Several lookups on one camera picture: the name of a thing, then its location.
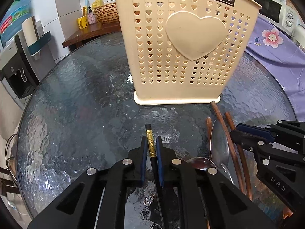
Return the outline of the black gold-tipped chopstick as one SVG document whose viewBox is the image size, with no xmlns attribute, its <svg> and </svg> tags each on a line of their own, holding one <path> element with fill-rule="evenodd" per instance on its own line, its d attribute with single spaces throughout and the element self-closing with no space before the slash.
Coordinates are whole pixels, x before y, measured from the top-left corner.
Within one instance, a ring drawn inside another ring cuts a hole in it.
<svg viewBox="0 0 305 229">
<path fill-rule="evenodd" d="M 164 207 L 163 200 L 162 200 L 163 192 L 162 192 L 162 188 L 161 188 L 161 185 L 159 182 L 157 153 L 156 153 L 156 149 L 155 149 L 155 145 L 154 145 L 151 124 L 145 125 L 145 131 L 146 131 L 146 138 L 147 138 L 148 150 L 149 150 L 149 155 L 150 155 L 150 162 L 151 162 L 151 166 L 152 166 L 153 178 L 154 178 L 155 186 L 156 186 L 157 201 L 158 201 L 158 206 L 159 206 L 159 213 L 160 213 L 162 228 L 168 228 L 166 211 L 164 210 L 165 207 Z"/>
</svg>

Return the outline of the white black water dispenser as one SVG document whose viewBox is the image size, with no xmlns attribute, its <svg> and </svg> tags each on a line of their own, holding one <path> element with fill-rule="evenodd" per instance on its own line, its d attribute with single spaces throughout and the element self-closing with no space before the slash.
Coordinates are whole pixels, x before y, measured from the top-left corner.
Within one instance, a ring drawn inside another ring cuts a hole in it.
<svg viewBox="0 0 305 229">
<path fill-rule="evenodd" d="M 32 63 L 24 33 L 19 31 L 1 51 L 1 83 L 22 109 L 39 84 Z"/>
</svg>

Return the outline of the beige cloth cover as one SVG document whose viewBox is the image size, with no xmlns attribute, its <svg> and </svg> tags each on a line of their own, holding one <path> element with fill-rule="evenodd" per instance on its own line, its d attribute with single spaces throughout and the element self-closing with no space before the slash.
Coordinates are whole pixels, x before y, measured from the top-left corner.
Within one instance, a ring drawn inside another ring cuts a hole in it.
<svg viewBox="0 0 305 229">
<path fill-rule="evenodd" d="M 18 126 L 22 115 L 22 110 L 14 102 L 10 94 L 4 88 L 1 83 L 1 168 L 7 170 L 6 157 L 5 157 L 5 147 L 10 136 L 15 133 L 15 129 Z M 3 200 L 8 211 L 13 215 L 14 219 L 18 222 L 23 221 L 24 216 L 13 209 L 8 201 L 17 205 L 22 203 L 17 195 L 10 194 L 9 198 L 1 194 L 1 199 Z"/>
</svg>

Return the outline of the round glass table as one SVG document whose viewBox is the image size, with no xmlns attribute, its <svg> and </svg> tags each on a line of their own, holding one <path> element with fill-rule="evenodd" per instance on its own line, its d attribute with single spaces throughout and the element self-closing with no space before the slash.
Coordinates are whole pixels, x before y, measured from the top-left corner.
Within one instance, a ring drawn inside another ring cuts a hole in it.
<svg viewBox="0 0 305 229">
<path fill-rule="evenodd" d="M 209 104 L 140 106 L 133 96 L 120 32 L 78 48 L 41 81 L 22 115 L 17 143 L 19 186 L 32 218 L 88 168 L 107 169 L 127 157 L 140 146 L 147 123 L 178 158 L 209 157 L 205 120 L 217 119 Z M 246 52 L 217 106 L 235 125 L 297 120 L 283 88 Z M 253 201 L 280 226 L 284 204 L 256 178 L 253 154 L 245 156 Z M 147 160 L 144 187 L 127 198 L 125 228 L 162 228 Z"/>
</svg>

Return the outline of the yellow mug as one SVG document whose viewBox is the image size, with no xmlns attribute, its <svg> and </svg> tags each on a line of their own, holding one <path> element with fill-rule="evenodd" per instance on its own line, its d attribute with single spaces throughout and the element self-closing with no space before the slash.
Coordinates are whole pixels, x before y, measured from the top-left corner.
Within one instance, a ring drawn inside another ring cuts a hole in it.
<svg viewBox="0 0 305 229">
<path fill-rule="evenodd" d="M 89 26 L 89 22 L 88 22 L 86 15 L 82 16 L 80 18 L 77 18 L 77 23 L 78 23 L 79 29 L 84 29 Z"/>
</svg>

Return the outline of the purple floral cloth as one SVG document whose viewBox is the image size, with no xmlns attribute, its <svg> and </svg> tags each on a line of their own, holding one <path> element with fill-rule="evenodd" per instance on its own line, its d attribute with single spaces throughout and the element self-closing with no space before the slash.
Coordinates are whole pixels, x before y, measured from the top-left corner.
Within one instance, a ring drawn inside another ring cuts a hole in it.
<svg viewBox="0 0 305 229">
<path fill-rule="evenodd" d="M 304 52 L 269 21 L 258 17 L 246 52 L 282 86 L 297 119 L 304 121 Z"/>
</svg>

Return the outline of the blue water jug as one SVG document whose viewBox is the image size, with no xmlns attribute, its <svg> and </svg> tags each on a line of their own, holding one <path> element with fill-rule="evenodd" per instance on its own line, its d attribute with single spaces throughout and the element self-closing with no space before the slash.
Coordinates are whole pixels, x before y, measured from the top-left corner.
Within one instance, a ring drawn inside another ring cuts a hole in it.
<svg viewBox="0 0 305 229">
<path fill-rule="evenodd" d="M 1 21 L 1 42 L 7 42 L 22 29 L 22 23 L 31 17 L 30 0 L 14 0 Z"/>
</svg>

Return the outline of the white electric kettle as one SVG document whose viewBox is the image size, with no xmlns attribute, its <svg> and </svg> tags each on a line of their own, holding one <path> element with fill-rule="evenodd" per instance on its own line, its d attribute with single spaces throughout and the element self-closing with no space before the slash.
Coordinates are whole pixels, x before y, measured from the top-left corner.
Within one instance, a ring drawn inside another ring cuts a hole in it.
<svg viewBox="0 0 305 229">
<path fill-rule="evenodd" d="M 292 41 L 295 44 L 300 44 L 304 47 L 305 44 L 305 29 L 302 25 L 297 25 L 292 31 Z"/>
</svg>

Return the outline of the small steel spoon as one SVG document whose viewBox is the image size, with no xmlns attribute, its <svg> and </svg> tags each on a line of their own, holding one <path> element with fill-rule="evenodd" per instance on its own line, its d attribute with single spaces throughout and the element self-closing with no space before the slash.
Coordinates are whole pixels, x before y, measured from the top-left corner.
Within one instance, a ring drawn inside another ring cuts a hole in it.
<svg viewBox="0 0 305 229">
<path fill-rule="evenodd" d="M 222 124 L 215 120 L 212 125 L 210 137 L 210 155 L 213 163 L 219 169 L 222 169 L 232 184 L 234 180 L 229 172 L 229 144 Z"/>
</svg>

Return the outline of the brown chopstick under spoons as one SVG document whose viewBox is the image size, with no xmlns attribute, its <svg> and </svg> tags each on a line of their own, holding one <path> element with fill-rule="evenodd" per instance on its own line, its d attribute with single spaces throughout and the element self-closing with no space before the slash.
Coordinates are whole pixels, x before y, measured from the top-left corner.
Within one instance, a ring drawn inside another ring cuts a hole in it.
<svg viewBox="0 0 305 229">
<path fill-rule="evenodd" d="M 213 122 L 210 117 L 206 118 L 206 127 L 207 127 L 208 146 L 210 147 L 211 132 L 212 132 L 212 128 L 213 128 Z"/>
</svg>

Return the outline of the brown wooden chopstick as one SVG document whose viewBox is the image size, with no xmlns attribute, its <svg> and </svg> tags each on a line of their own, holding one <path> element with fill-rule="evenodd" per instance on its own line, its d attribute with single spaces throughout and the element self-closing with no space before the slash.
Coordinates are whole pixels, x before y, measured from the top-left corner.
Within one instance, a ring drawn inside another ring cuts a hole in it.
<svg viewBox="0 0 305 229">
<path fill-rule="evenodd" d="M 242 178 L 241 168 L 240 168 L 240 165 L 239 165 L 237 154 L 236 154 L 236 151 L 235 151 L 235 148 L 234 148 L 234 144 L 233 144 L 233 142 L 231 140 L 228 128 L 227 128 L 227 126 L 226 126 L 226 124 L 224 122 L 224 119 L 222 117 L 222 114 L 221 114 L 217 104 L 214 101 L 212 101 L 212 102 L 210 102 L 210 105 L 213 108 L 213 111 L 216 114 L 216 117 L 218 118 L 218 120 L 221 123 L 222 128 L 223 128 L 223 130 L 225 132 L 226 139 L 227 139 L 227 142 L 228 142 L 228 145 L 229 145 L 229 151 L 230 151 L 231 158 L 232 158 L 232 161 L 233 161 L 233 164 L 234 164 L 234 168 L 235 168 L 235 172 L 236 172 L 236 175 L 237 175 L 237 180 L 238 180 L 239 188 L 240 188 L 240 190 L 241 190 L 241 192 L 243 194 L 247 195 L 246 185 L 245 185 L 245 182 L 243 181 L 243 178 Z"/>
</svg>

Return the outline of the yellow soap bottle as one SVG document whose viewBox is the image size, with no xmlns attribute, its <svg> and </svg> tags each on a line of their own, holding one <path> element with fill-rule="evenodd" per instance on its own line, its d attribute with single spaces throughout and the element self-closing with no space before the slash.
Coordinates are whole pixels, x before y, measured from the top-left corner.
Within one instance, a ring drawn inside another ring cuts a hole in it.
<svg viewBox="0 0 305 229">
<path fill-rule="evenodd" d="M 94 0 L 91 5 L 91 8 L 92 10 L 95 10 L 96 8 L 99 8 L 101 6 L 103 6 L 103 0 Z"/>
</svg>

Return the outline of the wooden basin counter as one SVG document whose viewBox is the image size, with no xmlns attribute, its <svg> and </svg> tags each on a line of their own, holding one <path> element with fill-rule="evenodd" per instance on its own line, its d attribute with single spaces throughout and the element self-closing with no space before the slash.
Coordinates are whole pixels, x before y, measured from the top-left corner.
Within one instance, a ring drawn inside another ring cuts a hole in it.
<svg viewBox="0 0 305 229">
<path fill-rule="evenodd" d="M 93 39 L 117 31 L 121 31 L 119 22 L 109 24 L 102 24 L 101 22 L 97 22 L 95 24 L 89 25 L 86 28 L 79 29 L 73 33 L 62 43 L 62 46 L 64 48 L 68 48 L 69 51 L 72 52 L 84 44 L 92 41 Z"/>
</svg>

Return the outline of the wooden-handled steel spoon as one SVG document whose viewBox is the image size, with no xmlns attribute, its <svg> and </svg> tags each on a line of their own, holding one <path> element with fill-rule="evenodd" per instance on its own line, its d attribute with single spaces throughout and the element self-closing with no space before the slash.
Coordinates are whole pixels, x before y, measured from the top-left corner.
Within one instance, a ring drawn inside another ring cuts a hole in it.
<svg viewBox="0 0 305 229">
<path fill-rule="evenodd" d="M 205 157 L 194 157 L 187 160 L 193 168 L 198 170 L 207 171 L 209 168 L 216 168 L 215 164 Z"/>
</svg>

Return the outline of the cream perforated utensil holder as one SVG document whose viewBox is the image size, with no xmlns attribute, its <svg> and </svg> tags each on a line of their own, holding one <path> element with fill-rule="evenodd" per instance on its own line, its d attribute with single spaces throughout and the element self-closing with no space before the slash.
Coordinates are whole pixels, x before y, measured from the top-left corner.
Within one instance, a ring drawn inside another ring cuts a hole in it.
<svg viewBox="0 0 305 229">
<path fill-rule="evenodd" d="M 254 0 L 115 0 L 134 100 L 218 102 L 254 29 Z"/>
</svg>

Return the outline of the wooden wash basin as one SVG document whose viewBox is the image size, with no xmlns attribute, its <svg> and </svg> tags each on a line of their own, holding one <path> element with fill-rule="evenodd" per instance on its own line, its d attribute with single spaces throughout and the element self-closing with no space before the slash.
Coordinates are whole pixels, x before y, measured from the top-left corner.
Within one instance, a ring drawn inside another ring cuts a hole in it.
<svg viewBox="0 0 305 229">
<path fill-rule="evenodd" d="M 97 21 L 102 24 L 119 22 L 116 3 L 109 3 L 99 6 L 93 10 Z"/>
</svg>

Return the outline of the paper cup dispenser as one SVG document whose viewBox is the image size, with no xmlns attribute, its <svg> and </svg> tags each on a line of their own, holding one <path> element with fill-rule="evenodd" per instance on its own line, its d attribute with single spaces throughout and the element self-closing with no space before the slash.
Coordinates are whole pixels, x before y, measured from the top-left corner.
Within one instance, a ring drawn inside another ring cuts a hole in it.
<svg viewBox="0 0 305 229">
<path fill-rule="evenodd" d="M 48 31 L 40 36 L 34 16 L 26 19 L 22 23 L 22 31 L 29 54 L 34 58 L 34 60 L 38 60 L 40 58 L 41 49 L 51 40 L 51 33 Z"/>
</svg>

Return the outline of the white microwave oven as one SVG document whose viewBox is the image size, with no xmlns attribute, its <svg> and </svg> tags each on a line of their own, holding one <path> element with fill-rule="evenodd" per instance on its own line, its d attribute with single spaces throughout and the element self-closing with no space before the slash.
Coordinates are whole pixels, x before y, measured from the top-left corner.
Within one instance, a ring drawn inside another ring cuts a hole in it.
<svg viewBox="0 0 305 229">
<path fill-rule="evenodd" d="M 261 5 L 259 14 L 269 22 L 290 34 L 298 25 L 297 12 L 290 6 L 277 0 L 254 0 Z"/>
</svg>

